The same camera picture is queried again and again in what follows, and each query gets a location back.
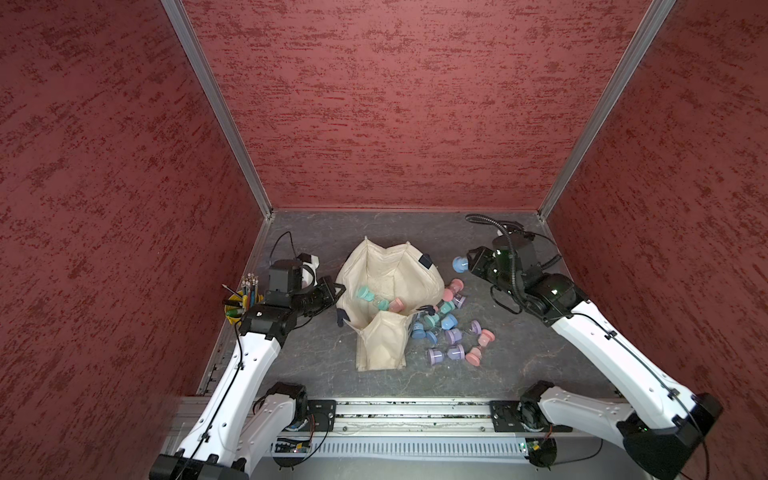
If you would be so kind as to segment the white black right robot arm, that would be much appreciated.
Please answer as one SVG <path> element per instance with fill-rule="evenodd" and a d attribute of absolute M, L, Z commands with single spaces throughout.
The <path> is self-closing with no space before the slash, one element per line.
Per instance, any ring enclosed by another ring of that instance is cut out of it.
<path fill-rule="evenodd" d="M 689 388 L 656 366 L 600 312 L 571 278 L 551 272 L 559 260 L 537 258 L 536 233 L 512 221 L 468 214 L 466 221 L 493 227 L 489 247 L 454 261 L 490 285 L 491 295 L 509 296 L 513 313 L 528 314 L 566 339 L 617 388 L 622 399 L 603 401 L 539 381 L 517 403 L 515 418 L 527 431 L 569 427 L 622 448 L 647 474 L 676 479 L 723 412 L 708 393 Z"/>

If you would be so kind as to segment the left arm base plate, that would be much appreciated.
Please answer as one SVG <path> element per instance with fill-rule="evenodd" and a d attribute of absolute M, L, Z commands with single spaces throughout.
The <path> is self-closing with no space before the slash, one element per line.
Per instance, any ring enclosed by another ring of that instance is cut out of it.
<path fill-rule="evenodd" d="M 338 402 L 332 399 L 308 400 L 300 418 L 286 427 L 284 432 L 302 434 L 332 432 L 335 427 L 337 406 Z"/>

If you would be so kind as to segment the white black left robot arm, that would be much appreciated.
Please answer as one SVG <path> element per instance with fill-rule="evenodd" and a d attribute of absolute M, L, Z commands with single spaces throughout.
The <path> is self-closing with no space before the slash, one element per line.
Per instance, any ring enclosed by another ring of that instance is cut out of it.
<path fill-rule="evenodd" d="M 276 384 L 253 410 L 262 382 L 300 316 L 335 306 L 346 287 L 329 276 L 306 288 L 272 290 L 234 325 L 236 347 L 221 383 L 173 454 L 160 454 L 151 479 L 248 479 L 270 445 L 307 414 L 306 390 Z"/>

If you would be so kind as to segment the cream canvas tote bag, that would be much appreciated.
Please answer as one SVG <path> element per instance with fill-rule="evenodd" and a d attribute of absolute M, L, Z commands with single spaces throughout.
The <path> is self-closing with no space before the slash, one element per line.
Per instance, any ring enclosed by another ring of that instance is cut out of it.
<path fill-rule="evenodd" d="M 442 300 L 444 280 L 431 257 L 411 243 L 382 247 L 364 239 L 336 278 L 346 288 L 337 317 L 357 334 L 359 372 L 399 370 L 417 310 Z"/>

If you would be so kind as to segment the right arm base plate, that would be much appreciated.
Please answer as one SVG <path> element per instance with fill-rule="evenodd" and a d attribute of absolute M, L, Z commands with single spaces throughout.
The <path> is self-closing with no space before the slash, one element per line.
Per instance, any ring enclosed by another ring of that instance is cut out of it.
<path fill-rule="evenodd" d="M 490 418 L 496 433 L 570 433 L 572 427 L 547 420 L 535 402 L 492 400 Z"/>

